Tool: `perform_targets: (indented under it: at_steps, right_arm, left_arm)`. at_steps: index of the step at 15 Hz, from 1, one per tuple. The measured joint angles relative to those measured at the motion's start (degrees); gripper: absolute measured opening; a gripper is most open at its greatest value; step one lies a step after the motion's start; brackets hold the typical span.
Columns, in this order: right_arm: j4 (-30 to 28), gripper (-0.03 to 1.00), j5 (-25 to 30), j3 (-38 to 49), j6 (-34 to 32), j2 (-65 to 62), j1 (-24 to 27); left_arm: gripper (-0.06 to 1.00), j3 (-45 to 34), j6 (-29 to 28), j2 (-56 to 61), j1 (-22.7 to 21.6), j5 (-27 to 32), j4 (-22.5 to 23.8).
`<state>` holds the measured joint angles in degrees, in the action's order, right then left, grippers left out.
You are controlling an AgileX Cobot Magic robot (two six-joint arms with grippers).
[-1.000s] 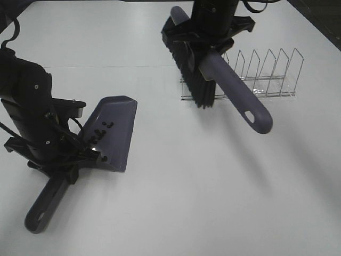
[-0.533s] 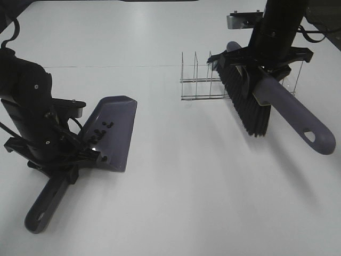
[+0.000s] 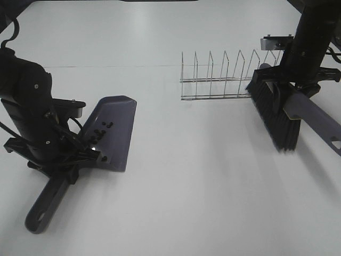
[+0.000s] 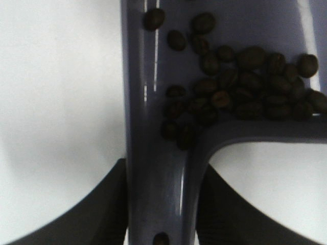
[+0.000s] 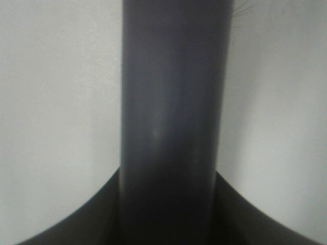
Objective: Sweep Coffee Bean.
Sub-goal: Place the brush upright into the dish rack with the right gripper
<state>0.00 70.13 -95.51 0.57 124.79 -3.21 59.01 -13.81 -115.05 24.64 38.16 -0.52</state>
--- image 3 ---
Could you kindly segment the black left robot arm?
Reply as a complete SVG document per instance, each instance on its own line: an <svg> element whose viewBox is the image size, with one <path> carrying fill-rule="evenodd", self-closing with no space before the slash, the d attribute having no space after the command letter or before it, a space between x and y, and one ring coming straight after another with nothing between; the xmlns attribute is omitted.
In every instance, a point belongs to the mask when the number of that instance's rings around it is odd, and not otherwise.
<svg viewBox="0 0 341 256"><path fill-rule="evenodd" d="M29 162L29 167L52 177L61 173L70 184L85 164L97 160L82 132L70 130L86 106L83 101L52 97L52 75L41 65L1 49L1 103L17 128L4 147Z"/></svg>

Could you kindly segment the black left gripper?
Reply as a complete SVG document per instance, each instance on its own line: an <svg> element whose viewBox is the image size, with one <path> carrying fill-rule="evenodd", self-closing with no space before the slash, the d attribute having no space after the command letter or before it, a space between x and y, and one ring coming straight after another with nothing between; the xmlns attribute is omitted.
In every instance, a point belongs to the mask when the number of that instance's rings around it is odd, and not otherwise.
<svg viewBox="0 0 341 256"><path fill-rule="evenodd" d="M3 100L3 106L18 129L15 133L3 126L11 134L4 148L8 153L15 152L28 160L29 168L49 178L60 171L74 184L79 169L91 167L100 160L101 153L90 148L83 131L70 131L68 120L76 122L78 119L59 118L53 101L52 106L39 115L8 100Z"/></svg>

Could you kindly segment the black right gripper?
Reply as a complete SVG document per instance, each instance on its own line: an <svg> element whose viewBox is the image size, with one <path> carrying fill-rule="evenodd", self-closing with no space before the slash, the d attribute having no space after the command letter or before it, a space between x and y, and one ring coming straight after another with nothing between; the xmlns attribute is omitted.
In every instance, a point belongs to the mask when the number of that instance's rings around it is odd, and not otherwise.
<svg viewBox="0 0 341 256"><path fill-rule="evenodd" d="M308 97L318 93L320 81L340 81L340 70L321 66L329 46L308 49L289 43L278 65L263 63L251 79L253 98L287 98L292 84Z"/></svg>

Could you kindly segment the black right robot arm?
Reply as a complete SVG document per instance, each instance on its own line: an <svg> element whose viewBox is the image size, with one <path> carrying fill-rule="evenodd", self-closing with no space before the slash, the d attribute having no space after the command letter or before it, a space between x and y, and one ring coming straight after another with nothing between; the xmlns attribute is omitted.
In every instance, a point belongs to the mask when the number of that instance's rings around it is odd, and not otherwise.
<svg viewBox="0 0 341 256"><path fill-rule="evenodd" d="M276 66L261 66L253 73L247 91L255 98L265 93L283 100L291 88L311 97L320 91L320 81L340 81L338 69L321 62L340 24L340 1L299 1L301 18L293 36L265 36L261 48L283 51Z"/></svg>

